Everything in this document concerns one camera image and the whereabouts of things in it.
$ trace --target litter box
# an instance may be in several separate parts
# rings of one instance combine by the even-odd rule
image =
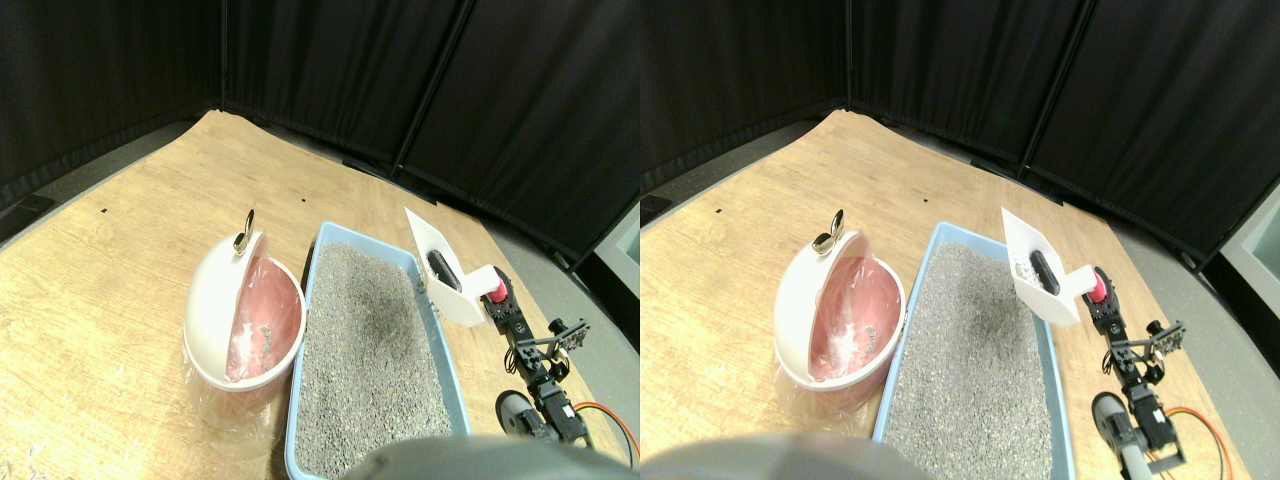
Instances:
[[[888,422],[892,420],[890,410],[893,404],[893,387],[897,384],[902,351],[906,347],[906,342],[911,339],[911,315],[915,312],[915,301],[920,292],[920,285],[924,283],[924,271],[929,266],[929,259],[933,257],[933,248],[938,243],[946,242],[964,243],[982,255],[1009,261],[1009,251],[1004,243],[946,221],[940,221],[938,227],[933,229],[933,238],[929,239],[929,247],[924,251],[924,261],[920,262],[920,270],[915,274],[915,284],[911,285],[911,300],[906,305],[906,325],[902,329],[902,338],[897,343],[897,351],[893,352],[893,362],[888,370],[888,380],[884,383],[879,412],[876,415],[876,430],[872,433],[872,440],[874,442],[884,442],[884,430],[887,430]],[[1062,401],[1062,381],[1057,371],[1057,356],[1053,353],[1053,333],[1050,332],[1048,324],[1034,314],[1028,320],[1036,324],[1036,337],[1041,357],[1039,366],[1044,374],[1044,402],[1048,407],[1050,433],[1052,435],[1050,443],[1053,447],[1051,453],[1053,467],[1050,471],[1050,477],[1055,480],[1074,480],[1075,461],[1071,457],[1071,435],[1066,424],[1066,403]]]
[[[417,311],[422,315],[422,325],[426,326],[426,338],[431,347],[431,357],[435,360],[435,370],[440,378],[444,408],[449,412],[449,424],[453,426],[453,435],[470,435],[471,421],[467,419],[466,403],[462,402],[462,388],[458,385],[458,376],[453,369],[453,360],[449,357],[449,346],[444,342],[444,330],[440,328],[440,320],[435,317],[435,312],[431,310],[431,301],[426,298],[426,289],[422,287],[422,275],[417,268],[417,260],[413,257],[413,253],[335,223],[325,221],[320,225],[320,233],[316,234],[316,243],[311,250],[311,257],[307,260],[308,274],[305,296],[307,310],[311,308],[311,282],[315,279],[312,273],[315,271],[316,261],[320,256],[320,246],[333,242],[347,243],[369,256],[389,260],[393,264],[399,265],[399,268],[404,270],[404,274],[408,275],[410,284],[413,285],[415,293],[417,294]],[[284,436],[284,465],[291,479],[320,480],[320,476],[302,470],[294,453],[298,421],[298,398],[301,398],[302,366],[306,351],[307,343],[306,339],[303,339],[302,347],[298,349],[298,356],[293,361],[293,387],[289,397],[289,420]]]

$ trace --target table surface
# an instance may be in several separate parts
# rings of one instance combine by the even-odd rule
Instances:
[[[210,111],[0,251],[0,468],[54,479],[284,477],[283,440],[255,460],[220,457],[186,397],[182,324],[196,265],[243,229],[250,209],[271,256],[298,275],[325,220],[413,251],[404,207],[449,238],[467,271],[503,269],[529,324],[549,334],[476,219]],[[506,340],[488,325],[445,321],[444,332],[472,431],[502,434],[498,393],[525,390],[503,370]],[[577,372],[561,384],[572,401],[591,399]],[[605,420],[588,419],[598,448],[626,462]]]
[[[1129,333],[1146,338],[1165,316],[1107,223],[888,131],[870,118],[832,113],[795,143],[753,164],[641,233],[641,422],[646,452],[709,438],[801,426],[778,404],[773,385],[773,301],[796,251],[845,210],[877,257],[910,292],[938,221],[1002,241],[1001,207],[1044,233],[1068,271],[1098,265],[1111,276]],[[1093,425],[1100,392],[1119,393],[1101,371],[1106,342],[1076,301],[1080,324],[1053,326],[1076,475],[1120,477],[1119,462]],[[1194,335],[1194,325],[1189,334]],[[1166,407],[1207,415],[1224,434],[1236,477],[1247,477],[1230,435],[1185,352],[1166,360],[1156,387]],[[877,393],[868,402],[874,415]],[[1179,479],[1219,475],[1213,438],[1188,416],[1174,417],[1189,463]],[[860,429],[869,436],[870,425]]]

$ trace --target curtain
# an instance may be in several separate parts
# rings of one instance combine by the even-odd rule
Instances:
[[[214,106],[221,3],[0,1],[0,209]]]
[[[1280,175],[1280,4],[1102,1],[1032,172],[1204,260]]]

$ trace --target black curtain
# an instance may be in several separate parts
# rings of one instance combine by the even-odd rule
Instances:
[[[216,104],[221,3],[0,1],[0,209]]]
[[[404,173],[572,261],[634,205],[640,1],[477,1]]]
[[[1021,160],[1079,1],[854,1],[851,106]]]
[[[454,0],[229,1],[227,108],[389,166]]]
[[[1032,172],[1204,260],[1280,174],[1280,3],[1102,1]]]
[[[668,1],[644,12],[644,191],[845,105],[845,4]]]

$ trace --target gray object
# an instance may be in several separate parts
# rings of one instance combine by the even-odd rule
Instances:
[[[646,460],[646,480],[924,480],[883,443],[835,434],[762,434],[701,442]]]
[[[337,477],[367,452],[452,426],[404,271],[344,243],[317,248],[296,456]]]
[[[1128,479],[1151,480],[1151,467],[1142,456],[1147,451],[1147,440],[1129,424],[1129,411],[1120,403],[1120,397],[1107,392],[1094,397],[1093,422],[1098,434],[1124,463]]]
[[[940,243],[924,279],[884,440],[938,477],[1050,477],[1036,325],[1007,262]]]
[[[385,445],[343,479],[632,480],[640,472],[585,448],[513,436],[435,436]]]

